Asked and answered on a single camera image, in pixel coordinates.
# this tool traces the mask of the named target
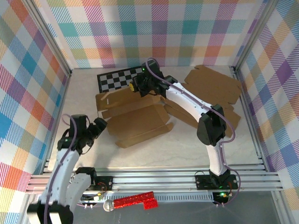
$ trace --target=table surface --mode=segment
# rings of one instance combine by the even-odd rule
[[[232,76],[228,66],[211,66],[210,68]],[[183,82],[192,69],[193,67],[163,67],[161,71],[165,76],[172,75],[179,82]],[[63,114],[86,114],[91,121],[94,120],[98,116],[95,104],[95,95],[99,93],[96,75],[113,70],[116,69],[74,70],[66,93]],[[233,106],[234,111],[241,116],[241,120],[236,129],[236,139],[232,143],[225,144],[227,163],[256,164],[258,158],[240,99]],[[116,138],[105,130],[95,141],[91,150],[80,156],[75,168],[81,166],[95,168],[208,166],[206,146],[198,140],[196,129],[172,116],[169,122],[174,123],[174,128],[169,133],[129,148],[116,146]],[[49,170],[52,170],[55,164],[57,142],[67,128],[67,125],[59,123]]]

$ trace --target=checkerboard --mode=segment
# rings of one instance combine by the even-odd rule
[[[132,78],[142,73],[141,67],[134,67],[98,75],[99,91],[109,92],[126,87]]]

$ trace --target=purple cable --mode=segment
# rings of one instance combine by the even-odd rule
[[[233,125],[232,125],[232,124],[230,123],[230,121],[227,120],[222,114],[220,114],[219,112],[217,112],[217,111],[214,110],[213,108],[210,108],[210,107],[208,107],[208,106],[203,105],[199,100],[197,100],[195,97],[191,96],[189,93],[183,91],[182,89],[178,88],[178,87],[175,86],[174,84],[172,84],[172,83],[170,83],[170,82],[168,82],[168,81],[166,81],[166,80],[160,78],[159,76],[157,76],[157,75],[150,69],[150,67],[149,67],[149,63],[148,63],[149,60],[154,60],[154,61],[157,63],[158,67],[159,67],[159,63],[157,62],[156,59],[154,59],[154,58],[152,58],[152,57],[148,58],[148,60],[145,62],[145,66],[146,66],[147,70],[150,72],[150,74],[151,74],[152,76],[154,76],[155,78],[157,78],[157,79],[159,79],[160,81],[164,82],[165,84],[171,86],[172,88],[176,89],[177,91],[180,91],[182,94],[184,94],[185,96],[187,96],[189,99],[191,99],[191,100],[193,100],[194,102],[198,103],[202,108],[207,109],[207,110],[210,110],[210,111],[212,111],[213,113],[217,114],[217,115],[218,115],[221,119],[223,119],[223,120],[228,124],[228,126],[232,129],[232,131],[233,131],[233,136],[232,136],[232,138],[229,139],[229,140],[227,140],[227,141],[222,141],[222,142],[220,142],[220,144],[219,144],[219,146],[220,146],[220,156],[221,156],[221,162],[222,162],[222,164],[223,164],[227,169],[229,169],[229,170],[235,172],[235,173],[237,174],[238,178],[239,178],[239,187],[238,187],[238,190],[237,190],[236,194],[234,195],[234,197],[233,197],[230,201],[228,201],[226,204],[232,202],[232,201],[236,198],[236,196],[239,194],[239,192],[240,192],[240,189],[241,189],[241,178],[240,178],[239,173],[238,173],[236,170],[234,170],[234,169],[232,169],[232,168],[230,168],[229,166],[226,165],[226,163],[225,163],[225,161],[224,161],[223,150],[222,150],[222,149],[223,149],[223,144],[224,144],[224,143],[230,143],[230,142],[232,142],[232,141],[235,139],[235,129],[234,129]]]
[[[54,174],[52,176],[52,179],[50,181],[50,184],[49,184],[49,189],[48,189],[48,193],[47,193],[47,199],[46,199],[46,204],[45,204],[45,210],[44,210],[44,213],[43,213],[43,223],[44,224],[48,224],[48,208],[49,208],[49,201],[50,201],[50,196],[51,196],[51,191],[52,191],[52,186],[54,184],[54,180],[55,180],[55,177],[57,176],[57,173],[60,169],[60,167],[63,165],[63,162],[67,156],[67,154],[71,151],[71,147],[73,146],[75,140],[76,140],[76,136],[77,136],[77,126],[76,126],[76,122],[74,120],[74,118],[72,118],[69,114],[63,114],[62,115],[62,122],[64,122],[66,125],[69,125],[65,122],[65,120],[63,119],[63,116],[67,116],[70,118],[70,120],[73,122],[74,124],[74,137],[73,139],[71,140],[71,144],[69,146],[69,148],[67,149],[66,153],[63,155],[63,157],[61,158],[61,161],[59,162],[59,164],[57,165],[55,171],[54,171]]]

